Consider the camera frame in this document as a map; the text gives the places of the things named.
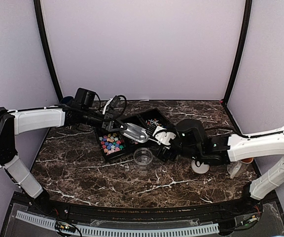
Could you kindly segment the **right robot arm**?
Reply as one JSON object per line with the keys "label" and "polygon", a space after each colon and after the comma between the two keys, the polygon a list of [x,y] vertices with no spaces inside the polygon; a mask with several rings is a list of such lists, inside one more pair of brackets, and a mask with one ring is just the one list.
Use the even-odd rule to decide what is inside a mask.
{"label": "right robot arm", "polygon": [[232,164],[247,158],[280,155],[280,160],[265,174],[244,186],[236,210],[247,214],[268,193],[284,183],[284,126],[254,134],[227,134],[208,137],[202,123],[184,119],[174,128],[157,127],[152,136],[160,144],[191,158],[198,167]]}

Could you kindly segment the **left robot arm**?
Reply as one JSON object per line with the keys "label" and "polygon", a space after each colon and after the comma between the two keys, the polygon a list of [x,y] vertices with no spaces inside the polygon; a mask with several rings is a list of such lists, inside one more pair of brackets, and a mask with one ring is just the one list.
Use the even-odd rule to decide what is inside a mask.
{"label": "left robot arm", "polygon": [[[23,110],[0,107],[0,168],[28,197],[35,200],[35,208],[43,215],[50,215],[54,211],[54,205],[48,200],[48,192],[32,175],[31,168],[21,159],[19,153],[24,147],[19,142],[28,138],[28,145],[37,141],[39,144],[35,148],[40,148],[41,140],[49,129],[76,124],[103,128],[108,132],[127,129],[119,116],[111,113],[98,114],[67,105]],[[33,135],[38,135],[38,138],[32,138]]]}

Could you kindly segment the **black three-compartment candy tray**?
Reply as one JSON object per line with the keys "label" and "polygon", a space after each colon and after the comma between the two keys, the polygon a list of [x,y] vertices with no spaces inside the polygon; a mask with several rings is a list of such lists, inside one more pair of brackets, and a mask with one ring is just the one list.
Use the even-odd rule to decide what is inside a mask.
{"label": "black three-compartment candy tray", "polygon": [[151,135],[149,133],[153,128],[173,126],[158,108],[126,117],[121,121],[127,125],[126,130],[107,132],[101,128],[94,129],[98,145],[106,162],[132,153],[140,147],[151,146]]}

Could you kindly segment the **metal candy scoop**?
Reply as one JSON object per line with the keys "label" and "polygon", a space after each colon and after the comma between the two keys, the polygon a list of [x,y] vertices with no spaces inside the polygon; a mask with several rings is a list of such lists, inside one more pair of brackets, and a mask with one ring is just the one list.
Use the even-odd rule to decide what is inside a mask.
{"label": "metal candy scoop", "polygon": [[138,143],[146,143],[148,141],[157,143],[155,138],[152,136],[157,126],[149,125],[147,128],[143,128],[133,123],[126,124],[128,128],[126,130],[120,131],[123,136]]}

